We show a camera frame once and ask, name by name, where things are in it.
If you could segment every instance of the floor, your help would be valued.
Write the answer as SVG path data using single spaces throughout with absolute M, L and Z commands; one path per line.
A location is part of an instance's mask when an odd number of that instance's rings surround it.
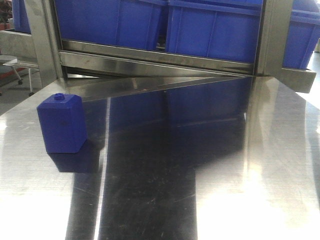
M 2 93 L 2 96 L 0 96 L 0 115 L 29 97 L 30 84 L 28 70 L 20 71 L 19 74 L 22 78 L 22 85 L 18 84 L 18 79 L 14 74 L 0 79 L 0 92 Z M 33 92 L 36 93 L 41 89 L 40 74 L 37 71 L 33 71 L 31 76 Z
M 4 71 L 4 66 L 0 66 L 0 72 Z M 314 53 L 311 57 L 309 69 L 317 72 L 317 76 L 313 82 L 310 93 L 298 93 L 301 97 L 306 99 L 309 103 L 320 109 L 320 53 Z M 11 75 L 9 77 L 0 79 L 0 115 L 4 114 L 17 104 L 21 103 L 29 97 L 30 84 L 28 71 L 20 71 L 19 74 L 23 79 L 23 84 L 19 85 L 17 77 Z M 32 73 L 32 87 L 33 92 L 36 93 L 41 89 L 41 81 L 39 72 Z

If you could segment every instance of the scratch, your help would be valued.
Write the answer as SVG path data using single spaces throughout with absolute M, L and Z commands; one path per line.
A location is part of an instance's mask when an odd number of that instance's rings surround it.
M 83 189 L 78 188 L 78 187 L 74 187 L 74 188 L 77 189 L 77 190 L 80 190 L 81 192 L 84 192 L 84 193 L 86 193 L 86 194 L 90 194 L 90 195 L 92 195 L 92 196 L 98 197 L 96 194 L 93 194 L 93 193 L 91 193 L 91 192 L 89 192 L 89 191 L 83 190 Z
M 195 194 L 195 193 L 194 193 L 194 194 L 192 194 L 192 195 L 189 195 L 189 196 L 186 196 L 186 197 L 180 198 L 180 199 L 178 199 L 178 200 L 175 200 L 175 201 L 174 201 L 174 203 L 180 202 L 180 201 L 185 200 L 185 199 L 188 199 L 188 198 L 192 198 L 192 197 L 194 197 L 194 196 L 196 196 L 196 194 Z

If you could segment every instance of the metal edge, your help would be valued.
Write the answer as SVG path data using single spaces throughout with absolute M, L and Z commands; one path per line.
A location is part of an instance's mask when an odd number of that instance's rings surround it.
M 248 77 L 248 75 L 244 74 L 231 74 L 222 71 L 203 70 L 168 64 L 155 64 L 153 62 L 89 53 L 61 51 L 59 54 L 61 64 L 65 67 L 92 70 L 104 74 L 112 73 L 135 77 Z
M 141 49 L 101 45 L 74 40 L 62 40 L 62 45 L 63 49 L 67 51 L 128 58 L 134 60 L 149 61 L 153 63 L 171 64 L 223 72 L 231 72 L 234 74 L 253 74 L 252 63 L 188 56 L 168 52 L 147 51 Z

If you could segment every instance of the plastic crate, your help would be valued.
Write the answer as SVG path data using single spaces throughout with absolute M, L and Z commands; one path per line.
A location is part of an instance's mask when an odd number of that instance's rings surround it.
M 319 13 L 298 10 L 292 12 L 284 52 L 284 67 L 307 69 L 311 55 L 320 38 L 319 17 Z
M 65 39 L 156 48 L 164 0 L 55 0 Z
M 166 50 L 171 53 L 253 63 L 260 11 L 186 2 L 169 3 Z M 293 10 L 283 66 L 306 69 L 318 38 L 320 14 Z
M 30 34 L 29 21 L 24 0 L 12 0 L 14 29 L 17 32 Z
M 315 13 L 319 12 L 319 7 L 315 0 L 294 0 L 292 9 Z
M 261 11 L 198 2 L 169 2 L 166 51 L 253 63 Z

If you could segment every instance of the metal post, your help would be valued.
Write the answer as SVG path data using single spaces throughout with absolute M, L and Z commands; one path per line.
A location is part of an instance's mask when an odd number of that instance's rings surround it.
M 61 38 L 53 1 L 24 0 L 43 86 L 64 77 L 60 64 Z
M 293 0 L 264 0 L 254 65 L 255 76 L 273 76 L 297 92 L 309 92 L 316 73 L 284 68 Z

